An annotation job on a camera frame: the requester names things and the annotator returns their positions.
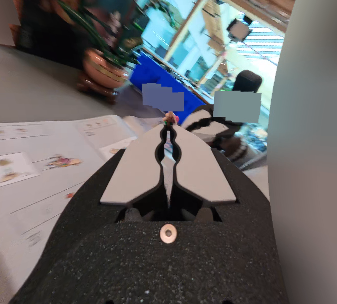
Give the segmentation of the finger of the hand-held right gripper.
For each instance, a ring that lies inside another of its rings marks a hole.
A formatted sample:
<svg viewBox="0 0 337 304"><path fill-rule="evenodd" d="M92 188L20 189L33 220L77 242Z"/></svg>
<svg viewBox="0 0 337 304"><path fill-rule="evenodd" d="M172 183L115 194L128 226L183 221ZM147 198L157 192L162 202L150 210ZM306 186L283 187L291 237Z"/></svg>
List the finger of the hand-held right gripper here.
<svg viewBox="0 0 337 304"><path fill-rule="evenodd" d="M182 122L182 128L188 128L194 123L198 123L203 119L211 119L213 117L214 105L201 105L190 113Z"/></svg>
<svg viewBox="0 0 337 304"><path fill-rule="evenodd" d="M232 131L216 121L196 121L189 125L189 132L204 142L213 142L222 136L231 136Z"/></svg>

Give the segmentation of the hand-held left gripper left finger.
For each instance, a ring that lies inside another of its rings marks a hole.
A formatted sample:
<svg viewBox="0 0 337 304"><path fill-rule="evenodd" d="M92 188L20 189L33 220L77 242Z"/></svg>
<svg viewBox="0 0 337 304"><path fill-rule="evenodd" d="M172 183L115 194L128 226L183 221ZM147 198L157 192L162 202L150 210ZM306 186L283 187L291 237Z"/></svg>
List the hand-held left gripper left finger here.
<svg viewBox="0 0 337 304"><path fill-rule="evenodd" d="M100 203L166 207L162 166L166 138L166 125L157 125L133 141L124 150Z"/></svg>

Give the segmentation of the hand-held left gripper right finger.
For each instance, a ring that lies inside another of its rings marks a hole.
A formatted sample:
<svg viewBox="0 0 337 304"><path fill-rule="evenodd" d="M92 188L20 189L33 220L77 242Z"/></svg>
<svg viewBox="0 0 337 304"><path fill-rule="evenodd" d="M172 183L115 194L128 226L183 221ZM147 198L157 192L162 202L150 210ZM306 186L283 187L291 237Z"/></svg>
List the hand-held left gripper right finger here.
<svg viewBox="0 0 337 304"><path fill-rule="evenodd" d="M235 203L237 197L212 149L176 124L170 127L170 136L175 160L171 206Z"/></svg>

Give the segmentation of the small pink brick flower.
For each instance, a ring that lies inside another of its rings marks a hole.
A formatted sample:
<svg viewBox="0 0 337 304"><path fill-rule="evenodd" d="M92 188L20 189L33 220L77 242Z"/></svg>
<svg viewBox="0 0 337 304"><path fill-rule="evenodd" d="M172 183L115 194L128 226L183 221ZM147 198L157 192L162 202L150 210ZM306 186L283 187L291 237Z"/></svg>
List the small pink brick flower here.
<svg viewBox="0 0 337 304"><path fill-rule="evenodd" d="M162 120L164 124L169 127L179 123L179 116L175 115L173 112L167 112Z"/></svg>

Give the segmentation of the person's right hand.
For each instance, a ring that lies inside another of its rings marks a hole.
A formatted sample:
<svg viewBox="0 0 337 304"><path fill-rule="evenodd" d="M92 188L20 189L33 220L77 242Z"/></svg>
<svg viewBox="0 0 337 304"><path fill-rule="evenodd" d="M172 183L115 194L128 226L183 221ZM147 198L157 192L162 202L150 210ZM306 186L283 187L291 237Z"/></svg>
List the person's right hand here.
<svg viewBox="0 0 337 304"><path fill-rule="evenodd" d="M219 146L223 155L236 167L241 167L249 159L249 147L240 136L221 138Z"/></svg>

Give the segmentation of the blue plastic bin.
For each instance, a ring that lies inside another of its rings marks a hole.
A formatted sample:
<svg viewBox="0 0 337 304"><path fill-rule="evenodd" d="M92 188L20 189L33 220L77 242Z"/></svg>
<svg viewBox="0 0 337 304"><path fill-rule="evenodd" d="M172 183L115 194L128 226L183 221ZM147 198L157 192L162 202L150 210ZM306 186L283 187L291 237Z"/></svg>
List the blue plastic bin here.
<svg viewBox="0 0 337 304"><path fill-rule="evenodd" d="M130 82L143 92L146 98L143 105L157 108L162 112L173 111L183 122L196 108L206 105L192 91L164 70L152 58L141 52L138 57L139 64L134 68Z"/></svg>

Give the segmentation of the open instruction booklet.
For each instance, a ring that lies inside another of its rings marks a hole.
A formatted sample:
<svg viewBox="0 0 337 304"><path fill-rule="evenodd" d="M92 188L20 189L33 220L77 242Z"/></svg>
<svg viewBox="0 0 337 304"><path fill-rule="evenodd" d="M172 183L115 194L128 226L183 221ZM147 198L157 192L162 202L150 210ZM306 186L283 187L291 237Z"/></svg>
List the open instruction booklet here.
<svg viewBox="0 0 337 304"><path fill-rule="evenodd" d="M0 124L1 303L9 303L32 272L84 182L161 123L161 117L107 115Z"/></svg>

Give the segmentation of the studio light panel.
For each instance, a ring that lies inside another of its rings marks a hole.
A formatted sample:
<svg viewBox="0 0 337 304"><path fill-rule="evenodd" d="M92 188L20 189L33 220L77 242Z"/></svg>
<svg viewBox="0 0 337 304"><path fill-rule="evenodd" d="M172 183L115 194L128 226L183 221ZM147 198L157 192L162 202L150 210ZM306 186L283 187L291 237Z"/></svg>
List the studio light panel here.
<svg viewBox="0 0 337 304"><path fill-rule="evenodd" d="M226 29L230 41L235 43L244 42L252 32L250 28L252 22L253 20L246 15L244 15L242 20L235 18Z"/></svg>

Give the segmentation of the brick orchid in pink pot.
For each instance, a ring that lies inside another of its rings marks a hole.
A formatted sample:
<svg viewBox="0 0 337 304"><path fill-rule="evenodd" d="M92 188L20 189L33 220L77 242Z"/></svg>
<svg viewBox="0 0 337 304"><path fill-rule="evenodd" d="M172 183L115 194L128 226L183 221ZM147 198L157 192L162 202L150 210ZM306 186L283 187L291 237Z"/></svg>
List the brick orchid in pink pot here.
<svg viewBox="0 0 337 304"><path fill-rule="evenodd" d="M93 47L85 50L82 60L83 70L78 76L79 91L94 91L115 104L116 89L122 87L128 80L125 70L127 63L139 65L138 51L142 49L143 39L132 33L126 36L126 31L139 31L139 18L143 11L132 0L130 8L121 21L119 12L109 13L107 22L100 20L87 9L81 1L78 10L74 10L62 0L56 0L58 6L69 19L83 28L89 35Z"/></svg>

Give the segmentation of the brick set cardboard box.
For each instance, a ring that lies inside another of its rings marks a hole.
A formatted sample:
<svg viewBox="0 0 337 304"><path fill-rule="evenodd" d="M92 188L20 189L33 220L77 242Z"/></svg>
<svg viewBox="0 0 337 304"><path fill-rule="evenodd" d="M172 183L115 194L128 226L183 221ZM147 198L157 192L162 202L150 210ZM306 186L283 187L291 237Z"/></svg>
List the brick set cardboard box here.
<svg viewBox="0 0 337 304"><path fill-rule="evenodd" d="M97 0L62 0L74 10L83 5L100 20L109 13ZM72 22L56 0L13 0L19 25L9 24L15 47L63 65L80 69L87 48L93 47L88 33Z"/></svg>

